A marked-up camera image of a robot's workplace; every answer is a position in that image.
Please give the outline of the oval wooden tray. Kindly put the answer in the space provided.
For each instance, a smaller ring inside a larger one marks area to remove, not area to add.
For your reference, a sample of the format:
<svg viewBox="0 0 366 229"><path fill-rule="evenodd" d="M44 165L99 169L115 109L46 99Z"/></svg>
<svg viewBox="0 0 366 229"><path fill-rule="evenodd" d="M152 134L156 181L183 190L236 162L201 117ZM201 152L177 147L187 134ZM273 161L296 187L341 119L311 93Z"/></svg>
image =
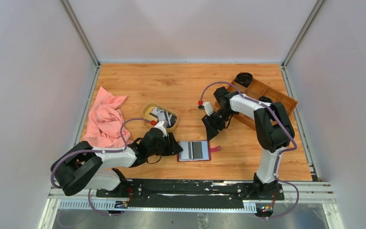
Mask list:
<svg viewBox="0 0 366 229"><path fill-rule="evenodd" d="M166 127L167 132L173 131L179 121L176 112L157 103L148 103L142 110L142 117L150 121L155 121L156 123L161 120L166 120L168 123Z"/></svg>

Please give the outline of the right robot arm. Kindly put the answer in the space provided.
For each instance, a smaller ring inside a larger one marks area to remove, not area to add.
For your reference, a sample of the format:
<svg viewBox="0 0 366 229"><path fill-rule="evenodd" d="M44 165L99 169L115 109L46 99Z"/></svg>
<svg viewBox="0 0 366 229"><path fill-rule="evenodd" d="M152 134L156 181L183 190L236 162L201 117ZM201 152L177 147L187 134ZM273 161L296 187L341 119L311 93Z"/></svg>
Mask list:
<svg viewBox="0 0 366 229"><path fill-rule="evenodd" d="M267 198L278 185L277 171L282 153L289 151L290 143L297 148L295 132L284 105L280 102L262 102L240 91L229 92L225 87L217 88L214 97L220 106L217 111L209 102L198 101L199 109L206 113L202 122L207 140L226 129L233 115L243 114L253 119L262 156L250 193L259 199Z"/></svg>

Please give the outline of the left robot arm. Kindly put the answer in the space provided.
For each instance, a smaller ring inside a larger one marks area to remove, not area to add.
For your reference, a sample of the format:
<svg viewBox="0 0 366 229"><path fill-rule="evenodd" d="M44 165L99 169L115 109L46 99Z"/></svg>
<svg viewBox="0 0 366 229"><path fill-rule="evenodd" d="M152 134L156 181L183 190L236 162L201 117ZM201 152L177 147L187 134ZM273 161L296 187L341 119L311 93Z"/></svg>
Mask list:
<svg viewBox="0 0 366 229"><path fill-rule="evenodd" d="M174 156L183 151L173 133L151 128L144 137L121 148L93 147L79 142L51 166L51 184L66 196L83 189L105 189L122 197L127 184L115 172L117 167L137 167L151 156Z"/></svg>

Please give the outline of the black credit card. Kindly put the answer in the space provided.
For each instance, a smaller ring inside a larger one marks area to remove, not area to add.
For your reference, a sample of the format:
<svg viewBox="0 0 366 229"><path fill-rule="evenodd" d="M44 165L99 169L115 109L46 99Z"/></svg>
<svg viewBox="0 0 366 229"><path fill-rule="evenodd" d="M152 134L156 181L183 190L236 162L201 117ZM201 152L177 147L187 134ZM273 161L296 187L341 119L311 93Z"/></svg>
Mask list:
<svg viewBox="0 0 366 229"><path fill-rule="evenodd" d="M192 142L193 159L203 159L203 143Z"/></svg>

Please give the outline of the white magnetic stripe card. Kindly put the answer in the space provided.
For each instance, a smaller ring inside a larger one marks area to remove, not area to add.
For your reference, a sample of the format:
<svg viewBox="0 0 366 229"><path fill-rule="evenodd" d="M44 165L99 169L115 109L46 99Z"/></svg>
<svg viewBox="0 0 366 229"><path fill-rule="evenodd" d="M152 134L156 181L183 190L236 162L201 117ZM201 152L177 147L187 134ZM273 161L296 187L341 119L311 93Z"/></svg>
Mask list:
<svg viewBox="0 0 366 229"><path fill-rule="evenodd" d="M180 147L183 149L179 154L180 161L190 161L193 160L193 146L192 141L181 141L179 142Z"/></svg>

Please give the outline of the red leather card holder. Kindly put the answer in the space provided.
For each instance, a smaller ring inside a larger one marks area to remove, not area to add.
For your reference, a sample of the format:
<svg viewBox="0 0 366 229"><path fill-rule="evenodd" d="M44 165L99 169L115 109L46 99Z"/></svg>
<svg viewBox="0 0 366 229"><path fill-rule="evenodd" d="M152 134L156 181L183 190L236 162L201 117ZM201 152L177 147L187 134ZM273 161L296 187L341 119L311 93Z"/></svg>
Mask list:
<svg viewBox="0 0 366 229"><path fill-rule="evenodd" d="M178 162L210 161L211 153L221 150L220 146L211 147L208 141L181 141L183 149L177 156Z"/></svg>

